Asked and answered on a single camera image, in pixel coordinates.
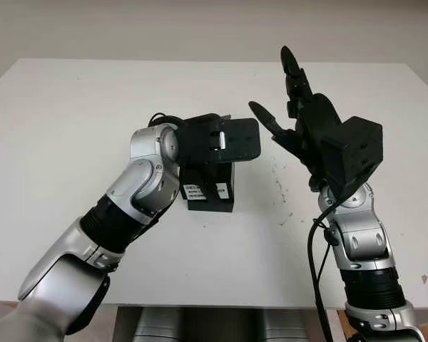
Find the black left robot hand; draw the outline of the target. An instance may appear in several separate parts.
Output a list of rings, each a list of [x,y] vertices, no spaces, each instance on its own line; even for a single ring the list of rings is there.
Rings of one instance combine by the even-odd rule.
[[[186,119],[176,130],[180,192],[189,210],[233,210],[235,164],[220,159],[226,150],[224,129],[229,119],[210,113]]]

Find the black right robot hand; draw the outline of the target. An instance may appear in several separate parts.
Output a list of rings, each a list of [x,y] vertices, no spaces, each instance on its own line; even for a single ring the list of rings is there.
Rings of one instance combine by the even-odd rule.
[[[289,98],[287,113],[289,118],[296,120],[295,127],[281,128],[261,104],[250,101],[248,105],[260,123],[271,132],[272,140],[308,169],[310,189],[319,192],[327,184],[320,140],[327,129],[339,125],[341,120],[325,95],[312,92],[304,69],[299,67],[287,46],[281,48],[280,58]]]

